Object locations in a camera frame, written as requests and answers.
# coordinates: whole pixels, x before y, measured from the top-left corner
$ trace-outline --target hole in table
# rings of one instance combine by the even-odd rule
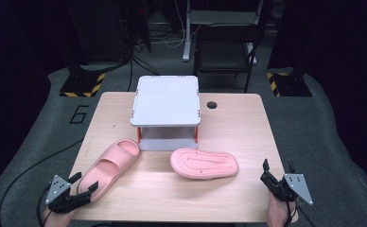
[[[209,102],[207,102],[207,107],[208,107],[209,109],[216,109],[216,107],[217,107],[217,103],[216,103],[216,102],[214,102],[214,101],[209,101]]]

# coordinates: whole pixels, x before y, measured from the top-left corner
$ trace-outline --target robotic arm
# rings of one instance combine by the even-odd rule
[[[98,189],[98,182],[89,186],[88,191],[71,196],[71,184],[81,178],[81,173],[72,176],[68,181],[58,175],[54,176],[48,191],[45,204],[48,209],[57,214],[66,214],[70,211],[80,208],[81,206],[90,203],[92,193]]]
[[[296,174],[295,169],[289,167],[290,174],[284,174],[281,181],[278,181],[270,172],[270,166],[267,159],[263,163],[264,172],[260,180],[269,189],[275,198],[287,203],[288,219],[285,226],[288,226],[292,221],[292,215],[289,209],[289,202],[296,201],[298,196],[309,205],[313,204],[306,180],[303,174]]]

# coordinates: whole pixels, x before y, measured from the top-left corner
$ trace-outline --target human hand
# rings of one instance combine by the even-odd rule
[[[44,227],[68,227],[72,217],[79,209],[73,210],[67,214],[57,214],[45,208],[43,212]]]
[[[288,208],[284,201],[280,201],[273,196],[271,192],[269,207],[267,209],[267,226],[269,227],[283,227],[288,219]],[[290,213],[295,210],[296,203],[294,201],[289,203]]]

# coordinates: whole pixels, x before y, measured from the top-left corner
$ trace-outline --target gray carpet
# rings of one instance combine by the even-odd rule
[[[332,109],[322,87],[306,76],[313,97],[273,96],[266,76],[273,41],[274,35],[267,34],[257,50],[257,66],[253,68],[249,93],[259,94],[263,99],[284,166],[287,167],[286,161],[290,159],[298,172],[306,175],[314,204],[301,204],[301,207],[316,226],[367,226],[367,176],[350,160],[338,137]],[[152,53],[147,50],[135,52],[135,56],[154,66],[161,75],[192,75],[193,61],[182,61],[183,44],[176,48],[153,44],[152,49]],[[151,73],[134,63],[131,91],[135,90],[139,77],[144,75]],[[0,199],[9,184],[25,169],[84,137],[101,94],[128,89],[130,65],[107,73],[94,97],[60,97],[59,90],[67,76],[65,69],[49,75],[52,88],[48,100],[25,142],[0,177]],[[211,82],[212,79],[200,78],[201,87]],[[201,92],[215,91],[240,92],[201,88]],[[86,113],[85,118],[81,124],[70,124],[78,106],[82,106],[80,111]],[[37,199],[55,174],[68,177],[79,147],[77,144],[39,164],[15,183],[1,210],[3,226],[38,226],[35,216]],[[74,220],[71,226],[96,223]],[[265,223],[237,225],[265,226]],[[291,225],[309,226],[302,214]]]

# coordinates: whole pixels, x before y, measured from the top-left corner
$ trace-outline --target yellow and black hazard tape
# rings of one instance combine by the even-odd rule
[[[278,74],[267,73],[267,78],[269,79],[270,87],[272,89],[272,92],[274,93],[274,96],[280,96],[280,92],[278,91],[277,84],[275,83],[275,80],[274,80],[274,75],[289,76],[289,74],[287,73],[278,73]]]
[[[95,96],[100,90],[101,83],[103,82],[105,78],[105,74],[102,74],[98,77],[95,87],[93,88],[92,92],[90,93],[60,93],[60,96],[70,96],[70,97],[76,97],[76,96]]]

